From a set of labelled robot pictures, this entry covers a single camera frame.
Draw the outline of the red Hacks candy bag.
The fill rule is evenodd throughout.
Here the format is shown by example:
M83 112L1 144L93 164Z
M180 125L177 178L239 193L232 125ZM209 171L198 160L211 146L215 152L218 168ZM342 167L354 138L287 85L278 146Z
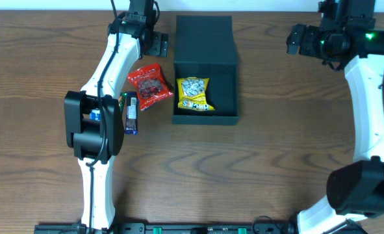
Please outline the red Hacks candy bag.
M141 67L129 73L127 79L136 88L141 111L173 96L158 63Z

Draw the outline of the black gift box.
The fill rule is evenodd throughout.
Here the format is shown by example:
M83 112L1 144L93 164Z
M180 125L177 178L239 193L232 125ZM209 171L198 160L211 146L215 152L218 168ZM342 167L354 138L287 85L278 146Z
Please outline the black gift box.
M174 49L175 79L208 78L206 97L214 110L181 109L174 85L173 124L236 125L238 54L231 16L177 16Z

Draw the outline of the yellow Hacks candy bag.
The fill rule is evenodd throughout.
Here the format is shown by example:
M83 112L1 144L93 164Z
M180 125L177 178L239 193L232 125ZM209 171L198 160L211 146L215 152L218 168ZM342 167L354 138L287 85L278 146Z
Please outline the yellow Hacks candy bag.
M179 101L177 107L191 111L214 111L214 107L209 105L206 97L206 90L209 78L187 77L178 78L177 87Z

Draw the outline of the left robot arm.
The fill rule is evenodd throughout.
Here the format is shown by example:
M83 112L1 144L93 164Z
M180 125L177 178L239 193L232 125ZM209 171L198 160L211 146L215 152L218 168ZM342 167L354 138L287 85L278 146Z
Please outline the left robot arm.
M167 44L165 35L154 31L160 18L155 0L131 1L128 11L113 14L94 74L80 91L69 91L64 98L66 142L79 163L84 196L81 221L70 233L116 232L112 169L124 138L120 92L136 61L167 55L153 49Z

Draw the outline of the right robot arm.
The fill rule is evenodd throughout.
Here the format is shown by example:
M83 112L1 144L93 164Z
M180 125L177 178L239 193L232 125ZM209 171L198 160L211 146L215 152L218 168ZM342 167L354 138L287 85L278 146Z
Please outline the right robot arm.
M319 26L297 24L287 51L344 72L353 105L353 162L331 172L326 195L282 233L362 233L360 221L384 215L384 31L374 1L324 0Z

